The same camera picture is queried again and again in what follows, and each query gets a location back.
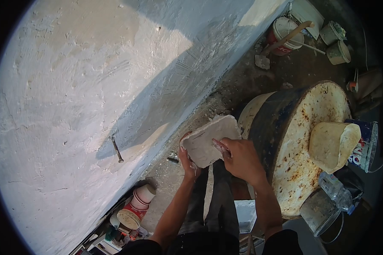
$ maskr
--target person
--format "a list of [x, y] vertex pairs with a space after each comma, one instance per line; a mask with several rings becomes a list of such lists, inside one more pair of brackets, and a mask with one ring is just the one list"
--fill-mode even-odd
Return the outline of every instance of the person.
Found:
[[213, 164], [213, 195], [205, 220], [203, 206], [208, 167], [197, 168], [187, 150], [179, 146], [184, 179], [153, 236], [129, 242], [118, 254], [239, 254], [239, 224], [231, 192], [231, 175], [254, 187], [257, 223], [266, 240], [263, 254], [302, 254], [297, 233], [282, 229], [281, 209], [253, 143], [228, 138], [221, 142], [230, 153], [223, 154], [224, 161], [217, 160]]

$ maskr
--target white plaster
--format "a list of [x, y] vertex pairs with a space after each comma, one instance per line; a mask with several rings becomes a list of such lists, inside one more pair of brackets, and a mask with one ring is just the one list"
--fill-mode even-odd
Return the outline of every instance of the white plaster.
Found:
[[37, 1], [0, 65], [0, 191], [32, 250], [72, 251], [286, 2]]

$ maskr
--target black pants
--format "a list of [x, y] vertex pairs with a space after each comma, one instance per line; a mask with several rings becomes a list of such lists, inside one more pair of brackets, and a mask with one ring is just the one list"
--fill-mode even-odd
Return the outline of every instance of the black pants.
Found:
[[231, 174], [225, 169], [224, 161], [213, 164], [214, 187], [209, 212], [203, 221], [204, 197], [209, 177], [209, 168], [201, 170], [194, 183], [186, 218], [178, 235], [190, 232], [227, 232], [239, 237], [239, 222], [231, 192]]

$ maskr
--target stacked paper cup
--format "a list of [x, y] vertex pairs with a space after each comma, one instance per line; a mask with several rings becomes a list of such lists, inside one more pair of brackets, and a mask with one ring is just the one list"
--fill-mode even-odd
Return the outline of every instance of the stacked paper cup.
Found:
[[126, 227], [138, 229], [155, 195], [155, 189], [149, 184], [135, 189], [132, 200], [117, 213], [117, 218]]

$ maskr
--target hand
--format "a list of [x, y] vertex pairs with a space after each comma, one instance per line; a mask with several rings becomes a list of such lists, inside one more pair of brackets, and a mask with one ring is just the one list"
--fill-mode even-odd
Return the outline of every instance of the hand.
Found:
[[191, 131], [184, 134], [184, 136], [179, 141], [179, 159], [182, 162], [182, 166], [184, 168], [184, 179], [196, 181], [197, 177], [199, 177], [201, 173], [201, 168], [196, 166], [196, 164], [189, 158], [187, 150], [180, 146], [180, 142], [186, 137], [186, 135], [190, 134]]
[[254, 144], [249, 140], [221, 140], [231, 153], [223, 153], [224, 165], [235, 177], [241, 178], [256, 186], [260, 181], [266, 180], [266, 173], [260, 163]]

